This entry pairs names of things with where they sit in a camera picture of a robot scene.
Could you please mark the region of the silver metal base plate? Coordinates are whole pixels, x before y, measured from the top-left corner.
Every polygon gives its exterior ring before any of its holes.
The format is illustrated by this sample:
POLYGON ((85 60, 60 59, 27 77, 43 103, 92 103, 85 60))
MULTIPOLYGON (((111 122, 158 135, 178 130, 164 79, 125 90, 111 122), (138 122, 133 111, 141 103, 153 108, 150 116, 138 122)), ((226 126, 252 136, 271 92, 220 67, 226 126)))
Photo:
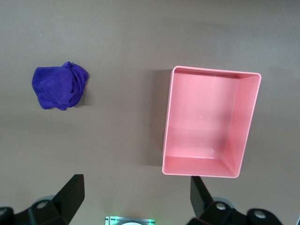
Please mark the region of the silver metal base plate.
POLYGON ((156 225, 154 219, 106 216, 105 225, 156 225))

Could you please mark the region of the purple microfiber cloth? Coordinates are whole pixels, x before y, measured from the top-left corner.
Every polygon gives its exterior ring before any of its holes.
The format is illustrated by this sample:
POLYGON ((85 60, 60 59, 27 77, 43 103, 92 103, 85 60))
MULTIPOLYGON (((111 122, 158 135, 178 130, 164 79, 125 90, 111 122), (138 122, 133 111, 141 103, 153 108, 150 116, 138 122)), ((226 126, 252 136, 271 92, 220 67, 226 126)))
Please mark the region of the purple microfiber cloth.
POLYGON ((32 87, 43 109, 64 111, 80 102, 88 78, 86 70, 68 61, 60 67, 37 67, 32 87))

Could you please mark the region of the pink plastic rectangular box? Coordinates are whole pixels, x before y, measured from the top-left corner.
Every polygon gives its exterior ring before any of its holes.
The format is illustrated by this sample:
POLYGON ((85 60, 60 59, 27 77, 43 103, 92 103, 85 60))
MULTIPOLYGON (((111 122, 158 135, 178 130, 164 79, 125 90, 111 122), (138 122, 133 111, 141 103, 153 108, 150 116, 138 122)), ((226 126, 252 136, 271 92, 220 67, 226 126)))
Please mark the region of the pink plastic rectangular box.
POLYGON ((237 178, 261 78, 253 72, 173 68, 162 172, 237 178))

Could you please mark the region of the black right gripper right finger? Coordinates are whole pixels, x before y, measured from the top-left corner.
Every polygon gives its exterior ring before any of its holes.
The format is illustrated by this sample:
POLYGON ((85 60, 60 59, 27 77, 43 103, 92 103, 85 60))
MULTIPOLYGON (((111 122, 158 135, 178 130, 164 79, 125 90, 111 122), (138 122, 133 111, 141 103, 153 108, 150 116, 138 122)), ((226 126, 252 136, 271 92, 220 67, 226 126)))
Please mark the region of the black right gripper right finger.
POLYGON ((244 215, 228 203, 214 200, 199 176, 191 177, 190 201, 195 217, 187 225, 282 225, 270 211, 253 208, 244 215))

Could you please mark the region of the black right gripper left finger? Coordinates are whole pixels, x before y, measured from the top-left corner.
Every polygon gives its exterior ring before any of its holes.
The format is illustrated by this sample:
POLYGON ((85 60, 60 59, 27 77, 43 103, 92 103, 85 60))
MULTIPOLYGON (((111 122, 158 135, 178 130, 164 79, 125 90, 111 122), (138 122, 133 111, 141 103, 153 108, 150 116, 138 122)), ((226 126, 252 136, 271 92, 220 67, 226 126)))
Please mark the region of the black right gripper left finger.
POLYGON ((84 198, 84 175, 75 174, 51 200, 37 201, 17 214, 0 207, 0 225, 69 225, 84 198))

